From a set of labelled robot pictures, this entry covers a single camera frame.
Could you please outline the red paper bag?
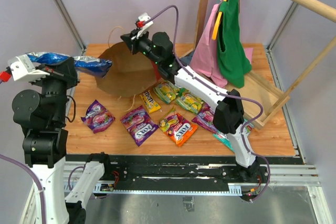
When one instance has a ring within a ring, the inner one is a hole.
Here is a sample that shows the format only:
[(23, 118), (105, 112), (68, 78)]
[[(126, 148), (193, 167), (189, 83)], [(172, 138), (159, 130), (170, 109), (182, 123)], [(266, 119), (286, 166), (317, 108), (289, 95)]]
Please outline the red paper bag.
[(124, 42), (108, 44), (99, 59), (112, 61), (106, 75), (96, 77), (97, 88), (110, 95), (129, 98), (146, 91), (161, 78), (152, 61), (139, 52), (133, 55)]

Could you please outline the purple Fox's packet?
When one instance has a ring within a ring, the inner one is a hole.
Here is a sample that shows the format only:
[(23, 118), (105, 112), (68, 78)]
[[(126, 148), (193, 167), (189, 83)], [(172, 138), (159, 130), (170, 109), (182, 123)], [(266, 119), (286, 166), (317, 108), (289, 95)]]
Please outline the purple Fox's packet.
[(159, 128), (142, 105), (124, 115), (120, 121), (137, 146), (141, 146)]
[(105, 131), (115, 121), (114, 115), (100, 102), (94, 100), (87, 108), (82, 122), (92, 130), (93, 134)]

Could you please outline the pink shirt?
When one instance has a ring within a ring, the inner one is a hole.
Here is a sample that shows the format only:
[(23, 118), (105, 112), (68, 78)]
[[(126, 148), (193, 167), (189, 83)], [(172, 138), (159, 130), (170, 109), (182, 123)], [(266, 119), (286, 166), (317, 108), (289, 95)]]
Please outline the pink shirt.
[[(212, 32), (220, 4), (213, 6), (203, 34), (195, 49), (191, 68), (209, 78), (219, 87), (225, 87), (229, 82), (221, 75), (217, 63), (217, 40), (212, 40)], [(245, 49), (245, 54), (251, 63), (252, 49)]]

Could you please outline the green snack packet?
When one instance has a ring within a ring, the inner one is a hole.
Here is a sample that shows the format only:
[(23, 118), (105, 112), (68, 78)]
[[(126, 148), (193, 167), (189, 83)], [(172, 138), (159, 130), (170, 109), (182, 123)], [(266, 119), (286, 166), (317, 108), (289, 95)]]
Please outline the green snack packet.
[(175, 99), (175, 103), (189, 112), (198, 114), (204, 101), (188, 89), (183, 88)]

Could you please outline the orange Fox's candy packet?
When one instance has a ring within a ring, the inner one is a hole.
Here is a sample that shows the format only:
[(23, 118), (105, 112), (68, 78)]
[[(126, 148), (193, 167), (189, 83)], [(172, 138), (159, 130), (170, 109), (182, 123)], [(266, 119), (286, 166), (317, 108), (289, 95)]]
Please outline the orange Fox's candy packet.
[(198, 129), (196, 124), (180, 115), (174, 106), (159, 119), (159, 127), (178, 147), (181, 147)]

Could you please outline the green shirt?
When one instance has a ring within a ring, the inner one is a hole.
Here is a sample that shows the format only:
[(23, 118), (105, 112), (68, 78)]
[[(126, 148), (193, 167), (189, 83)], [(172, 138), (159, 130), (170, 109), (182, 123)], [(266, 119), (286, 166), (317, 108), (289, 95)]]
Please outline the green shirt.
[(228, 8), (219, 26), (217, 38), (217, 63), (221, 75), (233, 86), (242, 88), (244, 75), (252, 66), (240, 41), (239, 0), (228, 0)]

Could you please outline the purple snack packet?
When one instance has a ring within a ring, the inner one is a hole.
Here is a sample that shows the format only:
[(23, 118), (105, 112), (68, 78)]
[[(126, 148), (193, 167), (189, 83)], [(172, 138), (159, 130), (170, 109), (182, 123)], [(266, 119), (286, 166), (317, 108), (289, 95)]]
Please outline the purple snack packet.
[(198, 124), (207, 131), (216, 134), (217, 128), (213, 124), (213, 119), (214, 110), (207, 103), (204, 103), (197, 116), (192, 119), (192, 122)]

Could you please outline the teal Fox's candy packet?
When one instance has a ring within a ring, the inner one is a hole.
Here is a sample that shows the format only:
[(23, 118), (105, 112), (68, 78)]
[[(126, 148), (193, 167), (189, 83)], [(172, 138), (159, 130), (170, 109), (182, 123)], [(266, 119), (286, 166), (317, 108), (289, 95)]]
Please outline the teal Fox's candy packet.
[[(249, 134), (251, 133), (252, 129), (254, 129), (254, 128), (255, 127), (251, 123), (247, 124), (244, 127), (244, 133), (246, 134), (246, 136), (249, 136)], [(232, 145), (231, 145), (229, 139), (227, 138), (227, 136), (224, 133), (221, 133), (221, 132), (214, 133), (213, 137), (215, 137), (222, 144), (224, 144), (226, 147), (228, 147), (231, 151), (234, 152), (234, 149), (232, 148)]]

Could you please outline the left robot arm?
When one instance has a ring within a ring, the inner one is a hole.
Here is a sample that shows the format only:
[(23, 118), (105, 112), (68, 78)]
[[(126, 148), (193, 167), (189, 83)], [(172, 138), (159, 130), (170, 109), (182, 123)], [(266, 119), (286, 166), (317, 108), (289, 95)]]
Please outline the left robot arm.
[(13, 120), (24, 134), (24, 168), (35, 183), (36, 222), (84, 223), (95, 185), (112, 175), (112, 166), (107, 154), (91, 154), (79, 181), (65, 195), (67, 91), (79, 83), (74, 58), (34, 66), (21, 55), (8, 65), (15, 81), (41, 87), (40, 92), (21, 91), (12, 101)]

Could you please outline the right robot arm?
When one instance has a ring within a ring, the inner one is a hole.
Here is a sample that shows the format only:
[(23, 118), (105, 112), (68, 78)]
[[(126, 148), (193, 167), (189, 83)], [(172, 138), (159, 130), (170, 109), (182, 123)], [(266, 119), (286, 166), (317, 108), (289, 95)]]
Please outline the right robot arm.
[(213, 125), (227, 136), (234, 150), (238, 177), (244, 182), (255, 178), (259, 161), (244, 132), (246, 122), (239, 92), (219, 88), (183, 64), (175, 53), (174, 43), (165, 32), (155, 33), (148, 38), (148, 34), (137, 37), (132, 31), (120, 38), (133, 54), (140, 52), (150, 59), (164, 80), (188, 89), (213, 108)]

